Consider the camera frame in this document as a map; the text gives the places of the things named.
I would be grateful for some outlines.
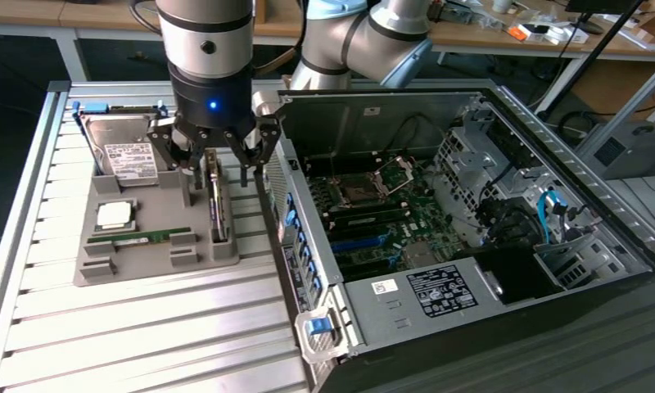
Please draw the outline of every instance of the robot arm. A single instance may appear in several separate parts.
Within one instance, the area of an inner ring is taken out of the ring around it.
[[[141,0],[129,0],[134,12]],[[252,0],[154,0],[177,101],[174,119],[148,133],[168,165],[199,169],[207,147],[231,147],[247,169],[268,162],[279,126],[252,112]],[[348,88],[349,69],[389,88],[407,85],[431,49],[428,0],[311,0],[303,58],[291,88]],[[259,129],[260,141],[244,139]],[[173,142],[177,130],[191,141]]]
[[[403,88],[417,73],[432,42],[427,0],[311,0],[303,57],[291,89],[349,88],[349,70]]]
[[[130,0],[130,7],[138,2]],[[150,141],[170,167],[192,171],[207,147],[231,147],[245,183],[247,169],[267,162],[279,139],[267,131],[273,122],[257,119],[251,106],[252,0],[156,0],[156,5],[177,113],[152,124]],[[255,128],[261,140],[247,147]],[[173,142],[173,130],[189,140],[188,149]]]

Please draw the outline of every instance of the motherboard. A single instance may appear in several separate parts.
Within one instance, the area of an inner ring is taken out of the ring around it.
[[[308,179],[345,282],[439,264],[464,247],[424,166],[395,156],[375,172]]]

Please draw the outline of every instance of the floor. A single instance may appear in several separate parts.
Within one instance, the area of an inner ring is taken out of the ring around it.
[[[161,43],[82,40],[90,77],[97,81],[166,80],[165,53]],[[257,64],[275,58],[284,47],[256,47]],[[447,56],[444,66],[432,53],[419,78],[491,78],[508,86],[524,102],[531,102],[547,89],[547,82],[532,76],[551,70],[555,59]],[[276,79],[289,74],[296,60],[265,75]],[[50,80],[68,78],[56,44],[48,38],[0,36],[0,236],[21,176],[33,130]],[[559,113],[579,109],[582,102],[570,97]]]

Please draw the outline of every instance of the screw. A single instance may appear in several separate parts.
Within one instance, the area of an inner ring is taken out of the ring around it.
[[[211,55],[216,52],[216,45],[211,41],[204,41],[201,43],[201,51]]]

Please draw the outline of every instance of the desk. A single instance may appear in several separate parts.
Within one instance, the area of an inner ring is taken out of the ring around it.
[[[568,15],[554,2],[520,0],[520,3],[544,11],[556,7],[559,17],[567,19]],[[486,11],[499,17],[503,22],[512,23],[515,16],[500,16],[492,13],[490,4]],[[154,17],[150,18],[150,21],[157,23]],[[300,12],[296,1],[267,0],[267,21],[255,25],[255,44],[292,45],[299,32]],[[64,0],[0,0],[0,34],[53,38],[57,41],[73,81],[88,80],[86,66],[77,45],[80,38],[160,40],[160,37],[149,33],[130,17],[125,0],[101,0],[94,6],[68,3]],[[562,49],[560,46],[550,43],[520,43],[507,34],[494,30],[482,30],[476,25],[456,25],[447,22],[432,25],[429,37],[435,43],[433,51],[442,53],[440,59],[447,52],[555,57]],[[571,61],[556,83],[551,86],[538,111],[546,109],[556,97],[599,39],[598,36],[591,36],[584,44],[568,45],[563,57]],[[599,58],[619,61],[655,61],[655,52],[644,51],[627,39],[616,37]]]

